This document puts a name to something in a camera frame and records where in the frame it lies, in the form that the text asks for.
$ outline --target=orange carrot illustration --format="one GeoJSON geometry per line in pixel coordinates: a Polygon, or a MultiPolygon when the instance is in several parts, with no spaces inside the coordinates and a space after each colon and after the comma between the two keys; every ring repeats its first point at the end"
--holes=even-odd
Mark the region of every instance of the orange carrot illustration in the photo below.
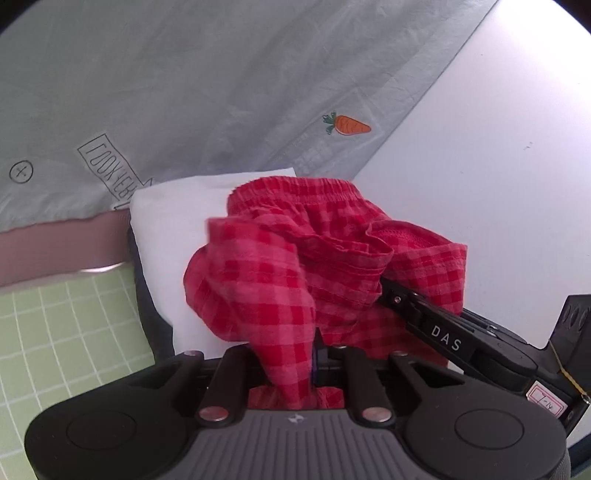
{"type": "Polygon", "coordinates": [[[349,116],[337,116],[336,112],[332,112],[330,115],[323,115],[322,120],[324,120],[325,124],[330,124],[326,127],[326,133],[329,135],[332,133],[333,129],[341,135],[357,135],[371,132],[371,127],[369,125],[365,125],[359,120],[349,116]]]}

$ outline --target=yellow rubber band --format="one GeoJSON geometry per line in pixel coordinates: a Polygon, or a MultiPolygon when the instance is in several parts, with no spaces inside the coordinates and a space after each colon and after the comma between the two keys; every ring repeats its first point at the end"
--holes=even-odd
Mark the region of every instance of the yellow rubber band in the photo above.
{"type": "Polygon", "coordinates": [[[552,342],[548,342],[548,343],[552,347],[552,351],[554,352],[554,356],[556,357],[556,361],[558,362],[558,366],[560,367],[560,371],[562,372],[562,374],[568,379],[569,382],[571,382],[573,384],[573,387],[577,389],[577,391],[581,394],[583,399],[588,399],[589,395],[587,394],[587,392],[583,389],[583,387],[581,387],[577,383],[577,381],[562,366],[562,362],[560,361],[560,358],[558,357],[558,352],[556,351],[556,348],[554,348],[554,345],[552,345],[552,342]]]}

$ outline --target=red clothing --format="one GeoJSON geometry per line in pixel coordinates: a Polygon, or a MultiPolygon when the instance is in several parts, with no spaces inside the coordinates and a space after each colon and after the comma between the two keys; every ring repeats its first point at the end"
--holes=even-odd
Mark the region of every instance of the red clothing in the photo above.
{"type": "Polygon", "coordinates": [[[327,345],[371,358],[403,350],[444,363],[376,303],[381,275],[462,311],[466,246],[391,220],[346,181],[266,177],[228,197],[209,219],[209,243],[184,276],[188,304],[218,337],[248,341],[275,388],[251,391],[258,408],[342,406],[342,392],[313,390],[316,327],[327,345]]]}

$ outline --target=elastic waistband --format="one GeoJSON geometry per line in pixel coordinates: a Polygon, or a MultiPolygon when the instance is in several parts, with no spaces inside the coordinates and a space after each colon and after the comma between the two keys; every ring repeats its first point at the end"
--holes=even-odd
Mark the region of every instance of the elastic waistband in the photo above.
{"type": "Polygon", "coordinates": [[[228,214],[277,201],[305,205],[363,200],[357,187],[346,180],[307,179],[296,177],[263,177],[236,188],[228,197],[228,214]]]}

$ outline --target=metal screw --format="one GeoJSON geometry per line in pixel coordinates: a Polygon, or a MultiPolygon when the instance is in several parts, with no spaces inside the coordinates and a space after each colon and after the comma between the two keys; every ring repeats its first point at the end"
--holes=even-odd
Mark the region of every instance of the metal screw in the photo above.
{"type": "Polygon", "coordinates": [[[392,418],[392,412],[387,408],[383,407],[370,407],[366,408],[361,415],[365,420],[374,423],[383,423],[392,418]]]}
{"type": "Polygon", "coordinates": [[[199,416],[207,421],[222,421],[226,420],[229,413],[223,407],[205,407],[199,410],[199,416]]]}

